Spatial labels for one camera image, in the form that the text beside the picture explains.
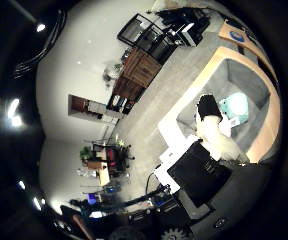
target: ceiling light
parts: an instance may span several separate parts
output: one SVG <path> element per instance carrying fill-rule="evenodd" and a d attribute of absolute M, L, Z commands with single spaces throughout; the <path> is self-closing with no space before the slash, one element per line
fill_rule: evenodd
<path fill-rule="evenodd" d="M 63 228 L 63 229 L 65 228 L 65 226 L 64 226 L 64 223 L 63 223 L 63 222 L 59 222 L 58 224 L 60 225 L 60 227 L 61 227 L 61 228 Z"/>
<path fill-rule="evenodd" d="M 36 32 L 42 32 L 46 28 L 45 24 L 39 23 L 36 27 Z"/>
<path fill-rule="evenodd" d="M 14 117 L 15 111 L 16 111 L 19 103 L 20 103 L 20 100 L 19 100 L 18 98 L 15 98 L 15 99 L 11 102 L 11 104 L 10 104 L 8 110 L 7 110 L 7 117 L 8 117 L 8 118 Z"/>
<path fill-rule="evenodd" d="M 25 190 L 25 184 L 23 181 L 19 181 L 18 185 L 20 186 L 20 188 L 22 188 L 23 190 Z"/>
<path fill-rule="evenodd" d="M 96 211 L 96 212 L 92 212 L 90 217 L 91 218 L 101 218 L 101 217 L 103 217 L 103 214 L 100 211 Z"/>
<path fill-rule="evenodd" d="M 13 127 L 20 127 L 22 126 L 22 118 L 19 115 L 16 115 L 15 117 L 12 117 L 12 126 Z"/>
<path fill-rule="evenodd" d="M 39 211 L 42 210 L 41 205 L 40 205 L 40 203 L 38 202 L 38 200 L 37 200 L 36 197 L 33 198 L 33 203 L 34 203 L 34 205 L 35 205 L 35 207 L 36 207 L 37 210 L 39 210 Z"/>

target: cable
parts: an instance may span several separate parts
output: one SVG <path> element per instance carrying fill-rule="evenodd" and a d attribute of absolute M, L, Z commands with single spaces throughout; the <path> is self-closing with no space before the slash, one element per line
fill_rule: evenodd
<path fill-rule="evenodd" d="M 63 10 L 58 10 L 56 23 L 49 37 L 47 38 L 45 42 L 44 48 L 42 49 L 41 52 L 39 52 L 37 55 L 35 55 L 31 59 L 28 59 L 16 65 L 14 73 L 13 73 L 13 77 L 15 79 L 20 78 L 25 73 L 31 71 L 48 54 L 48 52 L 55 45 L 59 35 L 61 34 L 65 26 L 66 19 L 67 19 L 66 12 L 64 12 Z"/>
<path fill-rule="evenodd" d="M 147 178 L 146 187 L 145 187 L 145 194 L 147 194 L 148 184 L 149 184 L 150 178 L 151 178 L 151 176 L 152 176 L 153 174 L 154 174 L 154 173 L 151 173 L 151 174 L 148 176 L 148 178 Z"/>

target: office desk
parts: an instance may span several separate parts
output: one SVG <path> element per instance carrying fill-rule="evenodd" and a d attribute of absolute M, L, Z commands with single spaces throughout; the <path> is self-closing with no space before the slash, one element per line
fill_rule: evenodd
<path fill-rule="evenodd" d="M 101 157 L 103 160 L 106 160 L 106 149 L 103 148 L 101 152 L 96 154 L 97 157 Z M 100 163 L 101 167 L 98 169 L 98 174 L 100 178 L 100 186 L 104 186 L 110 182 L 110 175 L 108 173 L 107 163 Z"/>

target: wooden cabinet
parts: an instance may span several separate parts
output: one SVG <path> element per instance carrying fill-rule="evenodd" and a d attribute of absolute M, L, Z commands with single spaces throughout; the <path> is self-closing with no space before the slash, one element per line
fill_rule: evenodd
<path fill-rule="evenodd" d="M 108 109 L 128 114 L 151 84 L 161 65 L 141 49 L 133 48 L 115 83 Z"/>
<path fill-rule="evenodd" d="M 134 48 L 125 62 L 122 76 L 147 88 L 161 67 L 149 54 L 141 49 Z"/>

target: white desk surface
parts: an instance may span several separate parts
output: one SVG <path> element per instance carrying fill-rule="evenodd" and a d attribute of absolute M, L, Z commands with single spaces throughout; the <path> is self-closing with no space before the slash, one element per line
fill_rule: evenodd
<path fill-rule="evenodd" d="M 106 160 L 106 150 L 103 150 L 96 154 L 97 157 L 101 157 L 103 160 Z M 100 186 L 104 186 L 110 182 L 110 175 L 108 173 L 107 163 L 101 163 L 102 168 L 98 170 L 99 178 L 100 178 Z"/>

